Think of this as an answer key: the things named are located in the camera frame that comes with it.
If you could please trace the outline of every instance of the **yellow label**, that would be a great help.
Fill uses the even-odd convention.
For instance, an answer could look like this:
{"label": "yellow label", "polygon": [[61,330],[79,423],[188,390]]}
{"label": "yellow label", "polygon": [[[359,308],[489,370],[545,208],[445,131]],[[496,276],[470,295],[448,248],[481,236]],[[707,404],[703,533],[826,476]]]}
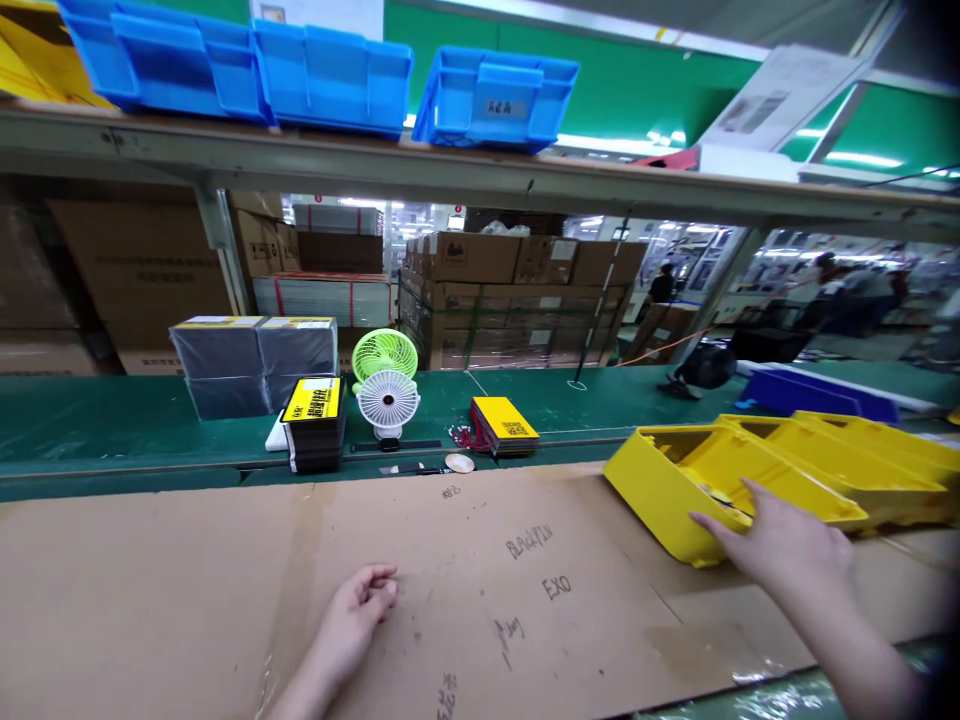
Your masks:
{"label": "yellow label", "polygon": [[263,315],[240,315],[228,317],[226,315],[197,315],[185,322],[175,325],[178,330],[192,330],[194,328],[250,328],[264,318]]}
{"label": "yellow label", "polygon": [[277,328],[329,328],[333,324],[333,318],[270,318],[263,325],[261,330],[276,330]]}
{"label": "yellow label", "polygon": [[280,422],[334,418],[340,412],[340,378],[300,378]]}
{"label": "yellow label", "polygon": [[532,440],[540,437],[507,398],[476,397],[473,402],[500,440]]}

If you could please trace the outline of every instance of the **green fan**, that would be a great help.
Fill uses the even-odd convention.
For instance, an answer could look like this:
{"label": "green fan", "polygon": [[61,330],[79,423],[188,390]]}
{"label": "green fan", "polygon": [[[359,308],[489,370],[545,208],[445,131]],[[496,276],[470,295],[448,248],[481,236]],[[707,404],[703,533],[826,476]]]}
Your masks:
{"label": "green fan", "polygon": [[399,370],[409,378],[417,371],[417,348],[406,335],[396,330],[368,332],[353,349],[353,374],[359,382],[353,394],[367,378],[381,370]]}

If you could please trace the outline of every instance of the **blue plastic bin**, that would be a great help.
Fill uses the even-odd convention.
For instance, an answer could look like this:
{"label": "blue plastic bin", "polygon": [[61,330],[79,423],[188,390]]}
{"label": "blue plastic bin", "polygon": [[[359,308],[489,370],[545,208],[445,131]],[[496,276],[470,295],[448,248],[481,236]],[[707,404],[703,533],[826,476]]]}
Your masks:
{"label": "blue plastic bin", "polygon": [[413,139],[537,153],[557,141],[579,63],[489,50],[437,50]]}
{"label": "blue plastic bin", "polygon": [[815,378],[789,370],[756,370],[740,394],[781,415],[797,410],[856,415],[896,425],[900,411],[892,400],[862,390],[844,387],[827,378]]}
{"label": "blue plastic bin", "polygon": [[361,35],[254,20],[267,102],[281,125],[398,139],[407,117],[413,50]]}
{"label": "blue plastic bin", "polygon": [[246,26],[132,3],[57,4],[94,91],[121,109],[271,124]]}

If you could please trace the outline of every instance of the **orange cable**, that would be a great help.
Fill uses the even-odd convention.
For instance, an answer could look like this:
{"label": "orange cable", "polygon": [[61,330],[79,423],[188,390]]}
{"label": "orange cable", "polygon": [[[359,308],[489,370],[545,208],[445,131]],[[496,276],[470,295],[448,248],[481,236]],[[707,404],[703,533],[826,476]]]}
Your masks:
{"label": "orange cable", "polygon": [[682,343],[684,340],[689,340],[690,338],[697,337],[697,335],[703,335],[704,333],[708,333],[708,332],[710,332],[711,330],[713,330],[715,327],[717,327],[717,326],[716,326],[716,325],[711,325],[710,327],[708,327],[708,328],[705,329],[705,330],[700,330],[700,331],[698,331],[698,332],[695,332],[695,333],[692,333],[692,334],[690,334],[690,335],[687,335],[686,337],[680,338],[680,339],[677,340],[676,342],[672,342],[672,343],[670,343],[669,345],[664,345],[663,347],[659,347],[659,348],[657,348],[656,350],[651,350],[651,351],[648,352],[646,355],[641,355],[640,357],[634,358],[633,360],[627,360],[626,362],[620,363],[619,365],[614,365],[614,367],[623,367],[624,365],[633,365],[633,363],[635,363],[635,362],[640,362],[641,360],[643,360],[643,359],[645,359],[645,358],[648,358],[648,357],[650,357],[651,355],[656,355],[656,354],[657,354],[658,352],[660,352],[661,350],[666,350],[667,348],[672,348],[672,347],[675,346],[675,345],[679,345],[679,344]]}

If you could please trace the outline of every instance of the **human hand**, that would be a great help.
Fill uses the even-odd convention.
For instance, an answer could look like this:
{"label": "human hand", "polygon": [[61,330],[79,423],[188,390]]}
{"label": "human hand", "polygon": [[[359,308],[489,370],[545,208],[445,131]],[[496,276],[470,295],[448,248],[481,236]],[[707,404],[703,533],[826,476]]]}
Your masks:
{"label": "human hand", "polygon": [[356,672],[374,628],[397,604],[396,572],[396,565],[366,565],[333,594],[311,648],[320,682],[336,690]]}
{"label": "human hand", "polygon": [[781,606],[828,603],[820,607],[855,609],[853,545],[837,528],[783,502],[744,478],[756,514],[744,535],[702,513],[691,519],[713,535],[727,556]]}

